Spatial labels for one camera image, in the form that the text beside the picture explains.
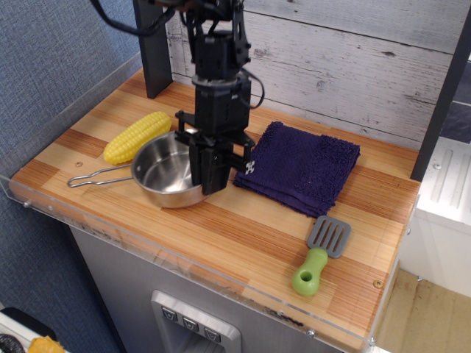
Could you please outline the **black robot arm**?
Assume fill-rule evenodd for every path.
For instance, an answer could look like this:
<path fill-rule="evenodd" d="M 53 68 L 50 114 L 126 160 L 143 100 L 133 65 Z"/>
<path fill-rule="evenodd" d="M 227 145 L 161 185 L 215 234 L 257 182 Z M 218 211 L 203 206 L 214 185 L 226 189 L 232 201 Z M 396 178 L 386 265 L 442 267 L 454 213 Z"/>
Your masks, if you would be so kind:
<path fill-rule="evenodd" d="M 250 44 L 242 1 L 156 1 L 180 12 L 195 65 L 193 113 L 179 111 L 177 139 L 189 147 L 191 178 L 202 193 L 223 190 L 231 169 L 249 173 L 254 141 L 249 125 L 253 75 L 244 69 Z"/>

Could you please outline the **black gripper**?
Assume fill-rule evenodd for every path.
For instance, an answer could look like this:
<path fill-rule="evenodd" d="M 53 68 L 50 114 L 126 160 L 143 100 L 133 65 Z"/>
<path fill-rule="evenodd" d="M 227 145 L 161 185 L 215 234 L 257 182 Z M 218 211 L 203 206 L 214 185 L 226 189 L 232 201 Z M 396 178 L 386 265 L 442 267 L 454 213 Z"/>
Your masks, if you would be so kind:
<path fill-rule="evenodd" d="M 251 110 L 251 81 L 246 75 L 229 79 L 195 75 L 192 83 L 196 88 L 194 113 L 181 110 L 175 114 L 176 139 L 189 144 L 192 183 L 211 195 L 227 187 L 231 167 L 245 174 L 255 170 L 251 157 L 255 143 L 245 133 Z M 232 145 L 217 143 L 242 146 L 244 154 L 234 154 Z"/>

